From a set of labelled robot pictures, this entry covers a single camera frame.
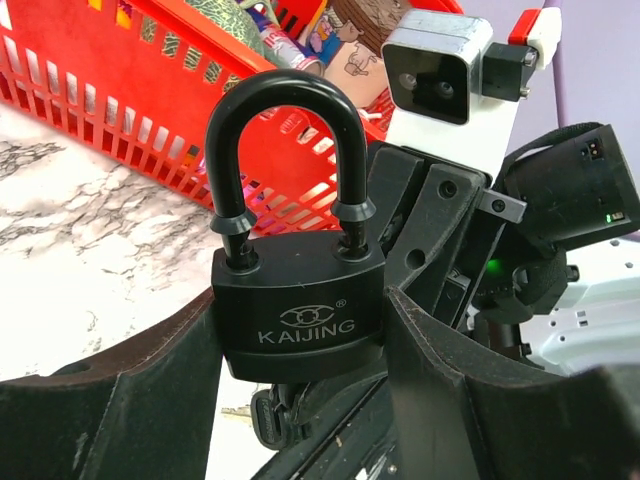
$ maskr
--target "black padlock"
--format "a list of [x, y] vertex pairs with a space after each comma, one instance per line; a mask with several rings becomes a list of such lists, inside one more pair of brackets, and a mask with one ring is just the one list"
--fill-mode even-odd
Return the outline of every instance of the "black padlock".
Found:
[[[240, 180], [245, 125], [279, 106], [310, 110], [333, 133], [338, 169], [331, 212], [342, 231], [285, 233], [249, 240], [256, 216]], [[323, 78], [297, 70], [252, 76], [216, 106], [205, 157], [215, 207], [214, 315], [235, 378], [297, 383], [340, 375], [380, 358], [384, 255], [367, 239], [375, 207], [367, 196], [367, 146], [349, 99]]]

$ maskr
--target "green led light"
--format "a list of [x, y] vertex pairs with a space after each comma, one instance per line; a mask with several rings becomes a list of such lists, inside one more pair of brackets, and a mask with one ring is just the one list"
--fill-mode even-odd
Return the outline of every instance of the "green led light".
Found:
[[489, 260], [489, 263], [487, 263], [487, 273], [500, 275], [502, 273], [502, 262], [496, 258]]

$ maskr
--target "padlock body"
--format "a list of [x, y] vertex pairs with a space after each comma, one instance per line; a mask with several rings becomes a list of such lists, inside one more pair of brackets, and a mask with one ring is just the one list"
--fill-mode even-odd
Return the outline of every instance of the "padlock body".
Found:
[[214, 254], [217, 334], [235, 378], [260, 383], [322, 380], [382, 355], [385, 258], [377, 243], [358, 261], [337, 253], [341, 232], [252, 240], [248, 273]]

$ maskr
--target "marble surface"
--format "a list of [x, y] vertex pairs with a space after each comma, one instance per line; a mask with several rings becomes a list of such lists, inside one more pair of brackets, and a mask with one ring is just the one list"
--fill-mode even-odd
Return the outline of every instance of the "marble surface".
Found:
[[[50, 374], [197, 296], [220, 246], [210, 215], [0, 106], [0, 380]], [[257, 388], [224, 369], [208, 478], [270, 458], [242, 416]]]

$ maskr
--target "red basket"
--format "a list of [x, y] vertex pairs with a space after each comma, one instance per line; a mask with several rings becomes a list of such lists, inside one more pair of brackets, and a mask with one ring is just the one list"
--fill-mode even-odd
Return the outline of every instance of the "red basket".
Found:
[[[211, 110], [232, 73], [246, 77], [275, 67], [182, 0], [127, 3], [134, 7], [130, 28], [116, 23], [118, 0], [0, 0], [10, 18], [0, 27], [2, 99], [212, 208], [200, 167]], [[281, 24], [299, 35], [319, 3], [280, 0]], [[461, 12], [453, 0], [412, 3]], [[144, 15], [157, 22], [152, 43], [140, 39]], [[181, 40], [173, 58], [162, 53], [169, 31]], [[184, 67], [190, 46], [203, 54], [195, 71]], [[224, 67], [215, 83], [204, 78], [211, 60]], [[393, 110], [388, 93], [369, 110], [382, 117], [364, 122], [367, 138], [382, 140]], [[240, 167], [259, 216], [255, 233], [335, 227], [332, 143], [325, 124], [299, 109], [265, 112], [246, 127]]]

